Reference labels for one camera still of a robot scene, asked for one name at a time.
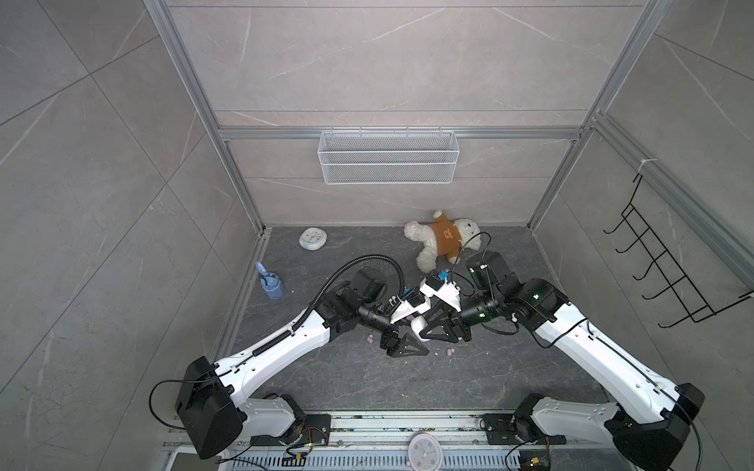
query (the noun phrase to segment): vent grille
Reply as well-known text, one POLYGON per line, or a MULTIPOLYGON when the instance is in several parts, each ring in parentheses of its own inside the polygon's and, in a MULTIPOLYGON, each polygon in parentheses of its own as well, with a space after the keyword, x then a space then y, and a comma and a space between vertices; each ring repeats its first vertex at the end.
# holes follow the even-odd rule
MULTIPOLYGON (((505 469, 505 455, 508 450, 443 450, 444 471, 466 471, 471 469, 505 469)), ((404 450, 379 451, 315 451, 310 458, 297 461, 284 461, 284 451, 255 450, 244 453, 235 462, 233 470, 246 471, 261 469, 262 465, 270 471, 289 471, 292 468, 329 470, 329 471, 404 471, 409 468, 408 457, 404 450)), ((511 469, 519 467, 518 450, 510 454, 508 464, 511 469)))

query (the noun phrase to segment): blue cup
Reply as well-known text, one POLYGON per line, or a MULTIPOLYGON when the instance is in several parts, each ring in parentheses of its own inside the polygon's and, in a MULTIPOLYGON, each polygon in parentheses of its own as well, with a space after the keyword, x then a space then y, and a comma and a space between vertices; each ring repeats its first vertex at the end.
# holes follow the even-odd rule
POLYGON ((256 270, 259 272, 259 283, 262 285, 262 289, 265 290, 267 296, 270 299, 280 299, 285 294, 285 287, 283 282, 276 274, 270 273, 262 266, 261 263, 256 263, 256 270))

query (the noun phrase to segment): black cable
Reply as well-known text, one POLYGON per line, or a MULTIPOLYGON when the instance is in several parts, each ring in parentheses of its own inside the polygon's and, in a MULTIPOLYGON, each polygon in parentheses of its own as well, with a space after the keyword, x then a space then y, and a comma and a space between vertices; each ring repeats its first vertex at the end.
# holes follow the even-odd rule
MULTIPOLYGON (((590 329, 589 323, 587 323, 587 331, 589 332, 590 335, 594 336, 594 332, 592 332, 592 329, 590 329)), ((625 355, 623 355, 621 352, 619 352, 616 349, 614 349, 612 345, 608 344, 606 341, 602 340, 601 338, 596 337, 596 336, 594 338, 597 339, 598 341, 600 341, 607 348, 609 348, 610 350, 612 350, 616 355, 618 355, 620 358, 622 358, 624 362, 626 362, 629 365, 631 365, 633 367, 633 369, 635 369, 639 373, 641 373, 641 375, 644 377, 644 379, 646 379, 647 381, 649 381, 650 383, 652 383, 653 386, 657 387, 657 383, 655 383, 654 380, 652 380, 652 378, 650 378, 649 376, 647 376, 647 374, 644 373, 644 371, 642 371, 641 368, 639 368, 638 366, 634 365, 633 362, 631 362, 630 360, 628 360, 628 358, 626 358, 625 355)), ((694 435, 696 435, 696 437, 697 437, 697 445, 699 447, 699 454, 697 456, 697 466, 694 469, 696 471, 699 471, 699 469, 701 469, 701 466, 702 466, 702 456, 703 456, 702 438, 699 435, 699 430, 697 430, 697 426, 694 424, 694 421, 691 419, 691 415, 683 408, 682 405, 680 405, 678 403, 678 401, 676 401, 670 394, 668 394, 665 391, 665 389, 660 388, 660 392, 662 392, 662 394, 664 394, 668 399, 670 399, 671 401, 673 401, 673 403, 678 406, 678 409, 681 412, 683 412, 684 416, 686 416, 686 421, 688 422, 689 425, 691 425, 691 428, 694 430, 694 435)))
POLYGON ((521 445, 526 445, 527 443, 532 443, 532 442, 536 442, 536 441, 537 441, 536 439, 533 439, 533 440, 528 440, 526 442, 521 442, 521 443, 519 443, 518 445, 514 446, 513 448, 511 448, 508 451, 508 454, 505 455, 505 459, 503 460, 505 462, 505 467, 508 468, 508 471, 513 471, 510 468, 510 466, 508 466, 508 457, 510 456, 510 454, 513 453, 516 450, 516 448, 520 447, 521 445))
MULTIPOLYGON (((285 449, 285 452, 286 452, 286 453, 287 453, 288 455, 292 456, 292 457, 293 457, 293 459, 296 459, 296 460, 298 460, 299 458, 306 458, 307 456, 309 456, 309 454, 311 453, 311 450, 313 449, 313 447, 311 446, 311 428, 308 428, 308 427, 307 427, 307 429, 306 429, 306 430, 307 430, 307 431, 309 432, 309 443, 308 443, 308 447, 309 447, 309 450, 308 450, 308 451, 303 451, 303 452, 301 452, 301 453, 295 453, 295 454, 291 452, 291 450, 293 450, 294 448, 301 448, 302 446, 306 446, 306 444, 305 444, 305 443, 304 443, 304 444, 301 444, 301 445, 297 445, 296 443, 294 443, 293 445, 291 445, 290 447, 288 447, 288 448, 286 448, 286 449, 285 449)), ((303 435, 303 433, 302 433, 302 434, 301 434, 301 436, 299 437, 299 439, 298 439, 298 440, 296 440, 296 442, 298 442, 299 440, 301 440, 301 438, 302 438, 303 436, 304 436, 304 435, 303 435)))
POLYGON ((489 243, 492 242, 492 236, 489 235, 489 232, 481 231, 478 234, 474 234, 471 236, 469 240, 466 241, 464 245, 461 246, 461 250, 458 251, 458 256, 455 257, 455 263, 453 264, 453 268, 450 269, 450 281, 453 281, 453 274, 455 273, 455 266, 458 265, 458 261, 461 260, 461 254, 464 252, 464 249, 466 248, 466 245, 468 245, 469 242, 474 240, 475 238, 479 237, 480 235, 485 234, 487 237, 489 237, 489 240, 487 240, 487 245, 484 246, 484 251, 482 252, 482 261, 484 261, 484 254, 487 253, 487 247, 489 247, 489 243))
POLYGON ((578 322, 577 322, 576 324, 574 324, 573 326, 571 326, 571 328, 570 328, 570 329, 568 329, 568 330, 566 330, 565 332, 563 332, 562 334, 558 335, 558 336, 557 336, 557 337, 555 338, 555 340, 553 340, 553 343, 551 343, 551 344, 549 344, 549 345, 543 345, 543 344, 541 344, 541 343, 539 342, 539 340, 537 340, 537 336, 536 336, 536 335, 534 335, 534 332, 532 332, 531 330, 529 331, 529 333, 530 333, 530 334, 532 334, 532 338, 534 339, 534 341, 535 341, 535 342, 537 342, 537 345, 539 345, 539 346, 540 346, 540 347, 542 347, 542 348, 550 348, 550 347, 552 347, 552 346, 553 346, 553 345, 554 345, 554 344, 555 344, 555 343, 556 343, 556 342, 557 342, 558 340, 560 340, 561 338, 563 338, 563 337, 565 337, 566 335, 568 335, 569 333, 571 333, 571 330, 573 330, 573 329, 576 329, 576 328, 577 328, 577 327, 578 327, 578 326, 579 326, 579 325, 580 325, 580 324, 581 324, 581 323, 582 323, 583 321, 585 321, 585 320, 589 320, 589 319, 585 317, 585 318, 583 318, 582 320, 578 321, 578 322))
POLYGON ((251 449, 251 447, 254 446, 254 444, 256 443, 256 441, 259 440, 259 436, 255 436, 253 438, 254 438, 254 440, 249 439, 249 446, 247 446, 246 449, 243 450, 241 453, 238 453, 238 454, 236 454, 234 456, 231 456, 230 458, 223 458, 221 460, 217 460, 217 461, 215 461, 215 464, 221 464, 221 463, 224 463, 226 461, 236 461, 236 460, 238 460, 238 457, 240 457, 242 454, 244 454, 247 451, 249 451, 251 449))
POLYGON ((461 279, 463 281, 465 281, 466 283, 469 283, 469 285, 471 286, 471 294, 470 295, 462 293, 460 288, 458 288, 458 294, 461 295, 461 296, 465 296, 467 298, 470 298, 471 296, 475 295, 477 293, 477 289, 474 287, 474 284, 471 281, 469 281, 469 279, 466 278, 465 276, 463 276, 462 274, 459 273, 458 275, 461 277, 461 279))
POLYGON ((157 416, 157 413, 152 408, 152 396, 155 394, 155 390, 157 389, 157 386, 159 386, 160 384, 165 384, 165 383, 192 383, 192 384, 207 383, 208 381, 215 381, 217 378, 221 378, 221 377, 227 375, 230 372, 231 372, 231 370, 228 370, 227 372, 222 373, 221 375, 213 376, 213 377, 208 378, 208 379, 199 379, 199 380, 164 379, 164 380, 160 381, 159 383, 155 384, 154 387, 152 388, 152 391, 149 392, 149 399, 148 399, 147 403, 149 404, 149 411, 152 413, 152 417, 154 417, 155 419, 157 419, 157 422, 159 422, 160 424, 163 424, 166 427, 170 427, 171 429, 185 430, 185 428, 183 428, 183 427, 178 427, 177 425, 170 425, 168 422, 163 421, 162 419, 160 419, 157 416))
POLYGON ((390 265, 393 265, 393 268, 395 268, 395 271, 398 273, 398 292, 400 295, 403 295, 404 291, 406 291, 406 281, 403 278, 403 269, 400 267, 397 261, 392 259, 391 257, 388 257, 387 255, 380 255, 380 254, 371 254, 371 255, 362 255, 361 257, 356 257, 353 260, 347 262, 345 265, 341 266, 336 270, 334 274, 330 276, 330 278, 327 279, 325 284, 322 286, 320 291, 317 293, 317 295, 314 297, 314 300, 312 300, 311 303, 309 303, 309 306, 306 308, 306 311, 304 311, 304 315, 302 315, 299 320, 296 321, 295 324, 293 324, 293 331, 301 327, 301 325, 306 322, 307 317, 309 317, 309 314, 317 308, 317 306, 320 303, 320 299, 322 299, 322 296, 325 294, 327 289, 330 287, 330 285, 333 284, 333 282, 340 277, 347 269, 353 267, 356 264, 361 263, 362 261, 366 260, 382 260, 386 261, 390 265))
POLYGON ((494 332, 495 334, 498 334, 498 335, 515 335, 515 334, 517 334, 518 331, 519 331, 519 325, 518 325, 518 323, 515 323, 512 320, 510 321, 510 323, 512 323, 513 326, 516 327, 516 330, 513 331, 513 332, 506 332, 504 330, 493 329, 492 327, 487 326, 487 324, 485 324, 485 323, 482 323, 482 327, 485 328, 485 329, 487 329, 487 330, 489 330, 490 332, 494 332))
MULTIPOLYGON (((293 335, 293 333, 295 331, 299 330, 299 327, 301 327, 304 324, 304 322, 306 322, 307 318, 309 317, 309 314, 311 314, 311 312, 314 309, 316 309, 317 306, 319 306, 320 300, 322 299, 322 296, 324 296, 325 292, 327 292, 328 288, 335 282, 335 280, 337 280, 338 277, 340 277, 347 269, 353 267, 356 264, 361 263, 362 261, 366 261, 366 260, 382 260, 382 261, 386 261, 390 265, 393 265, 393 268, 395 268, 395 271, 398 273, 398 285, 399 285, 398 286, 398 292, 400 293, 399 297, 406 295, 406 293, 404 293, 406 291, 406 280, 403 277, 403 269, 400 267, 400 265, 398 264, 397 261, 395 261, 391 257, 388 257, 387 255, 380 255, 380 254, 362 255, 361 257, 356 257, 353 260, 347 262, 345 265, 343 265, 340 268, 338 268, 338 270, 336 270, 336 272, 334 274, 332 274, 330 276, 330 278, 327 279, 327 281, 322 286, 322 288, 320 289, 320 291, 317 293, 317 295, 314 297, 314 299, 306 307, 306 310, 301 315, 301 317, 299 318, 299 320, 295 321, 294 324, 291 326, 290 330, 286 330, 285 332, 279 334, 277 337, 273 338, 272 340, 270 340, 266 344, 262 345, 259 348, 256 348, 251 353, 251 355, 249 355, 246 358, 242 359, 238 364, 236 364, 236 366, 234 368, 238 368, 239 366, 241 366, 244 363, 246 363, 247 361, 249 361, 249 359, 251 359, 251 358, 253 358, 255 356, 258 356, 261 353, 264 353, 265 351, 273 348, 275 345, 281 343, 283 340, 285 340, 286 338, 288 338, 291 335, 293 335)), ((390 312, 388 313, 388 315, 390 313, 392 313, 392 311, 395 310, 396 308, 397 308, 397 306, 392 307, 390 309, 390 312)))

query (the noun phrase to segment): bear's leg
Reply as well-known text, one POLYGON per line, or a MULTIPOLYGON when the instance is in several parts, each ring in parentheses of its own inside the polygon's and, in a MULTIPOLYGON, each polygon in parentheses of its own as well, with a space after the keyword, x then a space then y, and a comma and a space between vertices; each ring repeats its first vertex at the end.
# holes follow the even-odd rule
POLYGON ((437 249, 432 246, 425 246, 416 257, 416 264, 424 273, 429 273, 437 267, 437 249))

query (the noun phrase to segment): black motor housing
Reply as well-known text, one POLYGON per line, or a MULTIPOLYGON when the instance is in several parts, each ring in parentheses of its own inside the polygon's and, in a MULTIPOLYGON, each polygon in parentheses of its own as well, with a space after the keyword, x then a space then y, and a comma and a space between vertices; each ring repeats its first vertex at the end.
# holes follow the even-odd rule
POLYGON ((205 356, 196 359, 183 379, 207 380, 183 383, 176 399, 176 412, 196 448, 206 460, 225 450, 244 428, 246 414, 238 411, 230 394, 205 356))

